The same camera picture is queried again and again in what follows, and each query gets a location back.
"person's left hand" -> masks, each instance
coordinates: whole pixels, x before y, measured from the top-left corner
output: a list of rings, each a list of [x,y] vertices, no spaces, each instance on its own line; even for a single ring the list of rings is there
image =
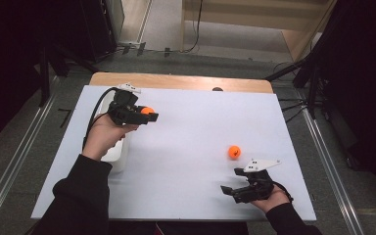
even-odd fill
[[[100,161],[116,142],[125,137],[125,134],[136,130],[139,125],[116,125],[109,115],[99,117],[90,129],[82,155]]]

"white tabletop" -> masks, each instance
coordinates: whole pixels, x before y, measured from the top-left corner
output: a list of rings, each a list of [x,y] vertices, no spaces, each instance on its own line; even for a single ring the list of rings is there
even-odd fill
[[[108,88],[84,87],[31,217],[42,217],[54,199],[52,188],[70,172],[92,110]],[[220,189],[247,186],[234,168],[264,159],[281,161],[268,170],[271,178],[289,190],[303,220],[316,220],[276,95],[152,88],[136,95],[136,105],[152,107],[159,118],[132,133],[124,171],[109,176],[111,219],[265,219]],[[231,145],[242,149],[236,161],[227,155]]]

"orange ball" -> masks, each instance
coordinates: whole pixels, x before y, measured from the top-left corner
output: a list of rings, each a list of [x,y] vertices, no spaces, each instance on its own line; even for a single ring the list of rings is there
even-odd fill
[[[228,156],[230,156],[231,159],[236,160],[241,155],[241,149],[237,145],[233,145],[228,149]]]
[[[143,108],[141,111],[140,111],[140,113],[141,114],[144,114],[144,115],[148,115],[148,114],[150,114],[150,113],[154,113],[155,111],[152,109],[152,108],[150,108],[150,107],[145,107],[145,108]]]

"hand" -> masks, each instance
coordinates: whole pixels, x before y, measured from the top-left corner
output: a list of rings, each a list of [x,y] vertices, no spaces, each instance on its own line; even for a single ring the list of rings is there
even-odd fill
[[[264,211],[264,213],[267,213],[271,209],[286,203],[290,203],[288,196],[286,196],[285,192],[277,185],[274,185],[271,195],[267,200],[256,200],[251,202],[251,204],[260,208],[262,211]]]
[[[116,142],[125,137],[125,134],[136,130],[139,125],[125,124],[115,125],[109,115],[99,117],[90,129],[85,143],[83,156],[100,161],[108,150],[115,146]]]

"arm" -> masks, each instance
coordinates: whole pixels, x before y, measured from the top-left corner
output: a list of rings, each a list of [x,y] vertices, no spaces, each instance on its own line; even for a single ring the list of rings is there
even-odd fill
[[[112,166],[100,160],[125,133],[137,127],[116,126],[109,116],[97,119],[68,177],[54,186],[55,199],[32,234],[108,234]]]
[[[304,224],[288,197],[276,185],[267,200],[253,201],[252,204],[265,212],[278,235],[321,235],[315,226]]]

